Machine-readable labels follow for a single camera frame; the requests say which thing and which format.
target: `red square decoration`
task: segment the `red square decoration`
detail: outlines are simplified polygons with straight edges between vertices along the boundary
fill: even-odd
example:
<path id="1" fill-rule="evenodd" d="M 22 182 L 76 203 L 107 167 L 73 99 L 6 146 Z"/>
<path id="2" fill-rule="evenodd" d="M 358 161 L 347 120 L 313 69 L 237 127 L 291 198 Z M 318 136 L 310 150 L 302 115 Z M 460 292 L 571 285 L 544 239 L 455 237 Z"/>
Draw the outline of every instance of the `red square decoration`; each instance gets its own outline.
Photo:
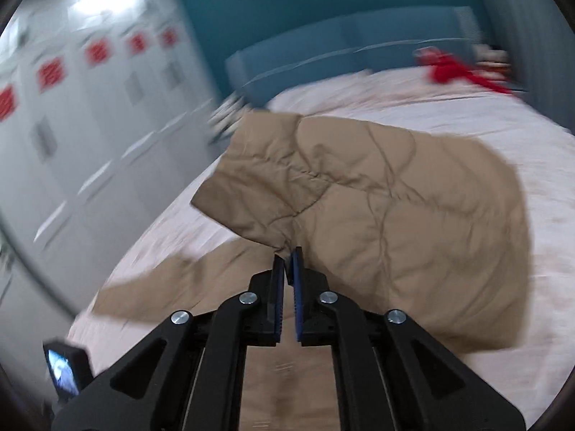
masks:
<path id="1" fill-rule="evenodd" d="M 146 37 L 141 32 L 138 32 L 130 37 L 129 45 L 132 55 L 143 53 L 146 51 L 146 48 L 148 48 L 148 42 L 146 41 Z"/>
<path id="2" fill-rule="evenodd" d="M 86 48 L 86 58 L 90 66 L 96 66 L 107 62 L 111 56 L 110 44 L 106 39 L 92 42 Z"/>
<path id="3" fill-rule="evenodd" d="M 47 91 L 55 85 L 60 84 L 65 77 L 64 60 L 62 60 L 62 57 L 57 57 L 52 61 L 44 63 L 38 70 L 40 91 Z"/>
<path id="4" fill-rule="evenodd" d="M 7 85 L 0 91 L 0 122 L 16 111 L 16 98 L 12 85 Z"/>
<path id="5" fill-rule="evenodd" d="M 162 39 L 162 45 L 166 48 L 173 47 L 178 42 L 178 33 L 173 27 L 166 28 L 162 34 L 160 34 Z"/>

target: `small screen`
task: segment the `small screen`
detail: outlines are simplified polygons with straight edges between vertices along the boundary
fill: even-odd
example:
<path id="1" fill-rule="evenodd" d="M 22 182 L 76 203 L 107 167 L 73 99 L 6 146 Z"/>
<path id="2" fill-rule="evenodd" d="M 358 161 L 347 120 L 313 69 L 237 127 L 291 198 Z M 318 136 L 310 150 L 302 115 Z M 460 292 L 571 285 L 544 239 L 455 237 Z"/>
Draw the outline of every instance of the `small screen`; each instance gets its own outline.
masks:
<path id="1" fill-rule="evenodd" d="M 59 387 L 70 394 L 78 395 L 80 392 L 78 391 L 78 386 L 76 386 L 74 373 L 68 359 L 59 353 L 48 350 L 48 361 L 50 362 L 50 368 L 54 373 L 56 387 Z"/>

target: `metal bolt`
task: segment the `metal bolt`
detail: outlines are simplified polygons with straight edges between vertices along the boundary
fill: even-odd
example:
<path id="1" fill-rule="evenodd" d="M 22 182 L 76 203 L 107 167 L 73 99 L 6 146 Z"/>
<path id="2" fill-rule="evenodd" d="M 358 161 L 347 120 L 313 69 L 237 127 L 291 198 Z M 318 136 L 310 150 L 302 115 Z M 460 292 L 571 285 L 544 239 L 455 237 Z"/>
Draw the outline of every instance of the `metal bolt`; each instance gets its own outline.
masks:
<path id="1" fill-rule="evenodd" d="M 387 314 L 387 320 L 393 324 L 403 324 L 407 316 L 401 310 L 392 310 Z"/>
<path id="2" fill-rule="evenodd" d="M 245 292 L 240 295 L 240 303 L 244 305 L 253 305 L 258 301 L 258 295 L 252 292 Z"/>
<path id="3" fill-rule="evenodd" d="M 337 301 L 337 293 L 323 292 L 320 295 L 320 302 L 331 305 Z"/>
<path id="4" fill-rule="evenodd" d="M 174 324 L 186 324 L 190 319 L 190 315 L 185 311 L 176 311 L 172 314 L 171 319 Z"/>

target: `bed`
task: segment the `bed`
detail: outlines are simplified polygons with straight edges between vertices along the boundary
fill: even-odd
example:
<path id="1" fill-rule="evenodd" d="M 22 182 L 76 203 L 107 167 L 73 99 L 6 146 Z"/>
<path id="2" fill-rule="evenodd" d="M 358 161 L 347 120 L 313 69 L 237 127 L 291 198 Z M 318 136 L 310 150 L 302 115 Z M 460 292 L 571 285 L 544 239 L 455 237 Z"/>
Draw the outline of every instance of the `bed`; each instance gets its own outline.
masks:
<path id="1" fill-rule="evenodd" d="M 368 120 L 430 133 L 473 136 L 515 165 L 527 196 L 534 273 L 520 344 L 464 358 L 523 413 L 542 415 L 575 364 L 575 138 L 516 97 L 464 82 L 427 81 L 413 50 L 435 45 L 470 61 L 479 28 L 469 8 L 396 8 L 296 29 L 236 53 L 232 84 L 253 105 Z M 200 257 L 235 234 L 189 206 L 217 161 L 166 209 L 124 256 L 106 285 L 137 278 L 168 255 Z M 97 317 L 90 308 L 68 339 L 85 346 L 95 372 L 153 325 Z M 568 393 L 569 383 L 563 389 Z"/>

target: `white bed sheet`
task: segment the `white bed sheet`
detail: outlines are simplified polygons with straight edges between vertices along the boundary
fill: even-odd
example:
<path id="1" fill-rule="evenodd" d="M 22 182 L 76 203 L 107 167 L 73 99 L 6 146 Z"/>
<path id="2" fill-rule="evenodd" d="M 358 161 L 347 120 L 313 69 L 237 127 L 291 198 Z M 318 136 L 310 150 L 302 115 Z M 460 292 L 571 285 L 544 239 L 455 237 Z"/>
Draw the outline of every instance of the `white bed sheet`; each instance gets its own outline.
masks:
<path id="1" fill-rule="evenodd" d="M 404 90 L 413 92 L 425 84 L 421 69 L 410 71 L 407 78 L 415 79 L 416 72 L 420 86 L 407 81 Z M 473 136 L 517 167 L 527 195 L 534 262 L 523 338 L 516 348 L 472 354 L 465 361 L 517 406 L 530 426 L 559 392 L 575 364 L 575 303 L 571 301 L 575 293 L 575 138 L 520 100 L 474 87 L 453 85 L 438 91 L 426 86 L 419 94 L 405 95 L 397 87 L 404 74 L 386 71 L 353 80 L 344 77 L 314 83 L 296 88 L 299 93 L 280 94 L 270 107 L 434 134 Z M 338 90 L 350 86 L 357 88 L 357 96 L 342 103 Z M 302 93 L 305 102 L 301 102 Z M 290 99 L 300 100 L 290 107 Z M 156 220 L 128 251 L 107 284 L 137 277 L 177 251 L 199 257 L 235 237 L 189 205 L 215 165 Z M 88 308 L 74 322 L 68 339 L 87 348 L 94 370 L 99 372 L 152 328 L 97 317 Z"/>

